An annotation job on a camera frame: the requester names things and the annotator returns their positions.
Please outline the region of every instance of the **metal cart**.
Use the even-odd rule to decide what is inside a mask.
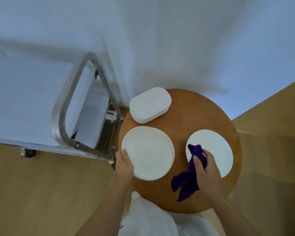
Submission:
[[[74,64],[0,56],[0,143],[23,155],[32,149],[105,159],[114,168],[108,151],[117,118],[124,119],[94,53]]]

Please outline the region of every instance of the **person's left hand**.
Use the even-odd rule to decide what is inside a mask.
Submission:
[[[133,164],[125,149],[116,152],[116,174],[120,181],[130,184],[133,178]]]

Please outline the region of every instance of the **hand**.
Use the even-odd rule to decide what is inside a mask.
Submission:
[[[131,184],[133,177],[133,164],[125,149],[116,152],[116,174],[118,180],[125,184]]]
[[[197,172],[197,183],[201,193],[211,202],[225,198],[222,189],[222,178],[217,168],[214,156],[207,150],[202,149],[207,157],[208,164],[205,169],[197,156],[193,157]]]

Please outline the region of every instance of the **white wall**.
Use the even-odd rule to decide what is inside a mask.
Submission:
[[[0,49],[100,52],[124,104],[183,88],[233,119],[295,81],[295,0],[0,0]]]

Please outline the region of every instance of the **cart wheel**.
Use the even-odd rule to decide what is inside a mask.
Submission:
[[[31,158],[36,155],[36,151],[32,149],[21,149],[21,157]]]
[[[113,169],[113,170],[116,170],[116,162],[114,162],[114,163],[112,163],[112,164],[110,164],[111,165],[111,168]]]

